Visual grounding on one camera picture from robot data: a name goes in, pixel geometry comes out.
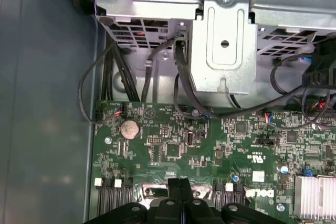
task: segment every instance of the blue connector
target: blue connector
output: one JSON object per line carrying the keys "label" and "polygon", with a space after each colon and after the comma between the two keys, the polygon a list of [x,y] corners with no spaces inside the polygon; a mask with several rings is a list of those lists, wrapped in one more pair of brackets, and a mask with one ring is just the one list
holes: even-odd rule
{"label": "blue connector", "polygon": [[313,176],[313,171],[309,169],[303,169],[303,175],[306,177],[312,177]]}

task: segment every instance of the motherboard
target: motherboard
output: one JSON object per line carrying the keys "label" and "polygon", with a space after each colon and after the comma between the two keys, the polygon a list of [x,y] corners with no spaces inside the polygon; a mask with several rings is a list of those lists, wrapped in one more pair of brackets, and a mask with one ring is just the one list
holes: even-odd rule
{"label": "motherboard", "polygon": [[194,197],[217,209],[237,202],[286,223],[336,223],[336,128],[267,123],[302,125],[290,111],[193,120],[169,104],[98,103],[98,119],[113,114],[94,131],[90,219],[132,201],[149,208],[169,178],[188,178]]}

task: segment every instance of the capacitor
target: capacitor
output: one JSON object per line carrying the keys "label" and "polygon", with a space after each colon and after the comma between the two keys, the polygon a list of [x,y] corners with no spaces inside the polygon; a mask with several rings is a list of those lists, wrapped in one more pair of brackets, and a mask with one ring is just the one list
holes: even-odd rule
{"label": "capacitor", "polygon": [[192,116],[199,116],[199,111],[198,111],[197,109],[193,109],[193,110],[191,111],[191,115],[192,115]]}
{"label": "capacitor", "polygon": [[231,173],[230,178],[232,179],[233,182],[237,183],[239,181],[239,176],[235,173]]}
{"label": "capacitor", "polygon": [[288,167],[287,166],[282,166],[281,168],[280,168],[280,172],[282,173],[282,174],[288,174],[288,172],[289,172],[289,169],[288,169]]}
{"label": "capacitor", "polygon": [[286,165],[284,165],[284,164],[279,164],[279,165],[277,166],[277,170],[278,170],[279,172],[281,172],[282,174],[287,174],[287,173],[289,172],[288,167],[287,167]]}

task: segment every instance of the black cable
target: black cable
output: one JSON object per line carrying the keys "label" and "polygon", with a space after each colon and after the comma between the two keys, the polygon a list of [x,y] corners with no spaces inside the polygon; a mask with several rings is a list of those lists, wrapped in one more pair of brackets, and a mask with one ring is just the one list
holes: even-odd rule
{"label": "black cable", "polygon": [[197,119],[203,119],[205,118],[204,116],[192,116],[192,115],[188,115],[186,113],[184,113],[180,107],[179,107],[179,104],[177,102],[177,95],[179,94],[178,92],[178,88],[179,88],[179,85],[178,85],[178,75],[176,75],[175,77],[175,82],[174,82],[174,107],[176,109],[176,111],[181,115],[183,116],[184,118],[188,118],[188,119],[193,119],[193,120],[197,120]]}
{"label": "black cable", "polygon": [[133,93],[133,100],[132,101],[133,102],[140,102],[138,91],[136,89],[137,87],[135,86],[131,71],[130,71],[128,65],[126,64],[126,61],[125,61],[124,57],[121,55],[120,48],[117,47],[116,51],[117,51],[116,57],[119,58],[119,63],[121,65],[121,71],[125,73],[125,76],[127,78],[129,86],[131,88],[131,91]]}
{"label": "black cable", "polygon": [[[113,41],[109,35],[107,35],[107,41]],[[120,52],[120,48],[118,47],[118,45],[116,45],[113,48],[112,53],[114,56],[114,60],[117,64],[117,67],[119,69],[121,81],[124,84],[128,99],[132,102],[140,102],[132,74],[130,72],[128,65],[125,62],[125,59],[123,58]]]}
{"label": "black cable", "polygon": [[85,108],[84,108],[84,102],[83,102],[83,84],[85,81],[85,78],[88,76],[88,74],[91,72],[91,70],[97,65],[97,63],[99,61],[101,61],[104,56],[106,55],[106,53],[108,51],[111,50],[111,48],[113,48],[116,45],[115,42],[111,43],[110,45],[108,45],[105,50],[102,52],[101,56],[99,56],[94,63],[91,64],[91,66],[85,71],[85,73],[83,74],[83,76],[80,78],[79,80],[79,87],[78,87],[78,100],[79,100],[79,107],[80,107],[80,111],[82,112],[83,116],[85,117],[85,119],[90,122],[90,123],[94,123],[94,124],[104,124],[108,121],[110,121],[111,119],[114,118],[114,115],[108,116],[103,120],[93,120],[89,117],[89,115],[86,113]]}
{"label": "black cable", "polygon": [[104,66],[103,66],[103,77],[102,77],[102,84],[101,84],[101,100],[106,99],[107,94],[107,57],[104,57]]}
{"label": "black cable", "polygon": [[235,98],[235,96],[233,94],[230,94],[230,99],[231,99],[232,103],[234,104],[234,106],[236,108],[241,109],[241,106],[239,105],[237,99]]}
{"label": "black cable", "polygon": [[299,130],[299,129],[302,129],[302,128],[305,128],[311,124],[316,124],[316,125],[319,125],[319,126],[328,126],[328,125],[324,125],[324,124],[319,124],[319,123],[316,123],[316,121],[323,116],[323,114],[326,112],[327,108],[328,108],[328,104],[330,102],[330,90],[327,91],[327,102],[325,103],[325,106],[323,108],[323,110],[321,110],[313,120],[310,120],[310,118],[308,117],[304,107],[305,107],[305,101],[306,101],[306,98],[307,98],[307,93],[308,93],[308,89],[305,89],[304,92],[303,92],[303,95],[302,95],[302,104],[301,104],[301,112],[302,112],[302,115],[304,117],[304,119],[308,119],[309,123],[305,123],[305,124],[302,124],[302,125],[299,125],[299,126],[295,126],[295,127],[282,127],[282,126],[276,126],[275,124],[272,124],[272,123],[268,123],[268,125],[278,129],[278,130],[285,130],[285,131],[292,131],[292,130]]}
{"label": "black cable", "polygon": [[297,92],[303,90],[302,86],[298,86],[297,88],[293,89],[292,91],[288,92],[287,94],[275,98],[269,102],[254,106],[252,108],[249,109],[243,109],[237,112],[228,112],[228,113],[223,113],[220,115],[217,115],[215,113],[213,113],[212,111],[209,111],[208,109],[206,109],[204,106],[201,105],[201,103],[199,102],[199,100],[197,99],[197,97],[195,96],[190,80],[189,80],[189,74],[188,74],[188,69],[187,69],[187,64],[184,61],[184,54],[183,54],[183,47],[181,44],[176,44],[176,48],[175,48],[175,59],[176,59],[176,64],[177,64],[177,69],[178,69],[178,73],[180,75],[180,80],[181,80],[181,84],[182,87],[187,95],[187,97],[189,98],[191,104],[195,107],[195,109],[201,111],[204,115],[208,115],[212,118],[217,118],[217,119],[228,119],[228,118],[234,118],[234,117],[238,117],[238,116],[242,116],[245,114],[249,114],[249,113],[253,113],[255,111],[259,111],[259,110],[263,110],[269,106],[273,106],[276,105],[279,102],[282,102],[284,100],[288,100],[291,96],[293,96],[294,94],[296,94]]}
{"label": "black cable", "polygon": [[[298,58],[302,57],[302,55],[292,55],[292,56],[289,56],[281,61],[279,61],[278,63],[276,63],[271,71],[271,74],[270,74],[270,82],[271,82],[271,85],[272,87],[274,88],[275,91],[277,91],[279,94],[287,94],[287,92],[285,90],[283,90],[277,80],[276,80],[276,77],[275,77],[275,74],[276,74],[276,71],[278,69],[278,67],[280,67],[282,65],[283,62],[285,61],[289,61],[289,60],[296,60]],[[292,98],[301,105],[301,99],[295,95],[292,96]]]}
{"label": "black cable", "polygon": [[324,108],[322,109],[323,113],[321,114],[321,116],[319,116],[318,118],[314,118],[313,120],[310,120],[308,114],[304,111],[304,107],[305,107],[305,102],[306,102],[306,99],[307,99],[307,94],[308,94],[308,89],[305,89],[303,94],[302,94],[302,105],[301,105],[301,111],[302,111],[302,114],[304,116],[304,118],[310,122],[310,123],[314,123],[316,124],[317,126],[323,126],[323,127],[328,127],[330,125],[326,125],[326,124],[323,124],[323,123],[316,123],[316,120],[318,118],[320,118],[321,116],[323,116],[323,114],[327,111],[328,109],[328,106],[330,104],[330,98],[331,98],[331,95],[330,95],[330,90],[327,89],[327,100],[325,101],[325,105],[324,105]]}
{"label": "black cable", "polygon": [[[147,61],[153,62],[154,57],[161,52],[164,49],[167,49],[168,47],[172,46],[174,44],[174,39],[170,39],[167,42],[159,45],[157,48],[155,48],[154,51],[151,52],[151,54],[148,56]],[[152,68],[153,66],[147,66],[146,67],[146,73],[145,73],[145,83],[143,85],[142,93],[141,93],[141,102],[146,102],[147,94],[149,85],[151,83],[152,78]]]}
{"label": "black cable", "polygon": [[107,95],[107,99],[109,101],[113,100],[113,54],[111,54],[111,52],[107,53],[107,57],[108,57],[108,61],[107,61],[107,90],[106,90],[106,95]]}

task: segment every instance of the silver heatsink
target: silver heatsink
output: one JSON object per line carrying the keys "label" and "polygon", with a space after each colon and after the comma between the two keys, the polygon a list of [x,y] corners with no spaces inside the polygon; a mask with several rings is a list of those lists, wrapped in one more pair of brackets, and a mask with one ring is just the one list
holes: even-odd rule
{"label": "silver heatsink", "polygon": [[297,176],[294,214],[301,219],[335,219],[336,178]]}

